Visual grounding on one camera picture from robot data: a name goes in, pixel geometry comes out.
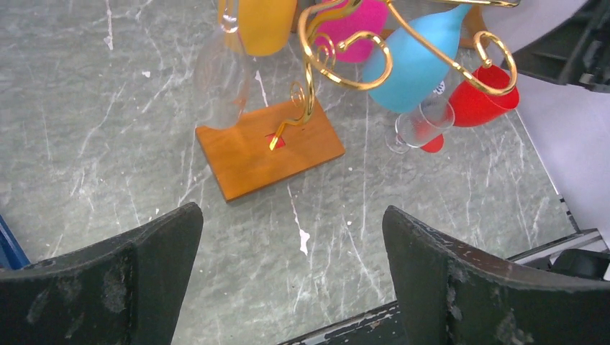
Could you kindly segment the red wine glass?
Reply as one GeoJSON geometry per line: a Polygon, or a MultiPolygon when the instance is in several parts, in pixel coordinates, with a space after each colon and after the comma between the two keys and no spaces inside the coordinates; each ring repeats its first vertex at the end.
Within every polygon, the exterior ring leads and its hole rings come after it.
{"type": "MultiPolygon", "coordinates": [[[[473,75],[494,88],[508,86],[510,75],[496,65],[479,67],[473,75]]],[[[455,113],[454,127],[477,127],[486,124],[508,111],[514,110],[520,102],[517,87],[503,96],[492,96],[479,91],[466,81],[452,92],[449,103],[455,113]]]]}

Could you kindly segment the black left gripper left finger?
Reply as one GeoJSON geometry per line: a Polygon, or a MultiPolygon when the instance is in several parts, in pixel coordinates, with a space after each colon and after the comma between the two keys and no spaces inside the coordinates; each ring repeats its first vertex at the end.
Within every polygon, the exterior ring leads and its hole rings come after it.
{"type": "Polygon", "coordinates": [[[170,344],[204,218],[187,203],[82,249],[1,273],[3,344],[170,344]]]}

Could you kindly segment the gold wire wine glass rack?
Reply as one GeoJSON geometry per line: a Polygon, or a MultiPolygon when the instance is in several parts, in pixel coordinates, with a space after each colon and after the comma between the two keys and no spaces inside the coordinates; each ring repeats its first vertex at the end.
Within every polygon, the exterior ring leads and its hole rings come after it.
{"type": "Polygon", "coordinates": [[[494,88],[477,79],[474,72],[448,57],[413,29],[392,1],[382,2],[388,9],[388,18],[380,34],[362,30],[336,45],[327,34],[318,32],[320,24],[349,16],[361,1],[326,1],[303,9],[296,32],[303,54],[305,81],[291,84],[290,100],[248,113],[244,110],[237,124],[228,129],[204,125],[196,128],[196,138],[226,201],[342,156],[345,148],[317,100],[314,73],[319,72],[337,85],[359,91],[368,92],[381,86],[393,68],[386,39],[400,27],[448,65],[449,71],[461,74],[464,81],[479,91],[503,96],[516,87],[514,58],[493,33],[488,30],[477,32],[473,41],[484,68],[494,65],[486,52],[486,41],[493,42],[502,51],[511,77],[508,86],[503,88],[494,88]],[[336,60],[336,49],[345,52],[361,39],[374,44],[366,61],[343,63],[336,60]]]}

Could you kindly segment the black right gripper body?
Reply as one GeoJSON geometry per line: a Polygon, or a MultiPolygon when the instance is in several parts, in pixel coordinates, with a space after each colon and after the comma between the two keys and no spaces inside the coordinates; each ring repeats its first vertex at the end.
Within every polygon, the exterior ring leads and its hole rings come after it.
{"type": "Polygon", "coordinates": [[[518,72],[557,85],[609,92],[609,1],[587,1],[572,17],[513,53],[518,72]]]}

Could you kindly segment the clear wine glass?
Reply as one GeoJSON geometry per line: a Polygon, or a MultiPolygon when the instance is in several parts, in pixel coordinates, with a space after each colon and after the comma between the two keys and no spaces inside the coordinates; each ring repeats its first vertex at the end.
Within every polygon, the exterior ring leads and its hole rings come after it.
{"type": "Polygon", "coordinates": [[[404,154],[410,149],[439,152],[445,143],[443,134],[455,122],[454,108],[444,96],[430,95],[413,111],[400,114],[386,133],[390,151],[404,154]]]}
{"type": "Polygon", "coordinates": [[[214,31],[194,69],[194,100],[202,124],[228,129],[240,120],[249,96],[250,63],[242,42],[239,2],[219,1],[214,31]]]}

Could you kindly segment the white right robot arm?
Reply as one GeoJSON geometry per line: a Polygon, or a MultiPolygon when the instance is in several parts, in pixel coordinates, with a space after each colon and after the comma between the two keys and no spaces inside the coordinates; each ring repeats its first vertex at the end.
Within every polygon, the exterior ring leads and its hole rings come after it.
{"type": "Polygon", "coordinates": [[[556,193],[600,246],[577,242],[550,269],[609,278],[609,3],[582,1],[557,28],[519,49],[519,113],[556,193]]]}

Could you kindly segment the light blue wine glass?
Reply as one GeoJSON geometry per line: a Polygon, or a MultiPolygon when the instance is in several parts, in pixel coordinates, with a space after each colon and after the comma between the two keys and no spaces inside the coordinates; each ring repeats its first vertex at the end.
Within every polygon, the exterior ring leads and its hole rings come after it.
{"type": "MultiPolygon", "coordinates": [[[[461,25],[471,5],[413,19],[409,25],[449,58],[458,53],[461,25]]],[[[395,113],[410,112],[445,78],[450,67],[418,43],[403,28],[395,30],[386,44],[393,68],[386,81],[368,91],[380,106],[395,113]]]]}

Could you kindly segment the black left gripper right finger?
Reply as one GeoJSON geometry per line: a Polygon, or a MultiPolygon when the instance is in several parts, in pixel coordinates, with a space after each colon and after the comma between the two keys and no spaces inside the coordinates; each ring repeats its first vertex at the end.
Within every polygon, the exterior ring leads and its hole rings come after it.
{"type": "Polygon", "coordinates": [[[609,283],[489,254],[389,206],[383,240],[409,344],[607,344],[609,283]]]}

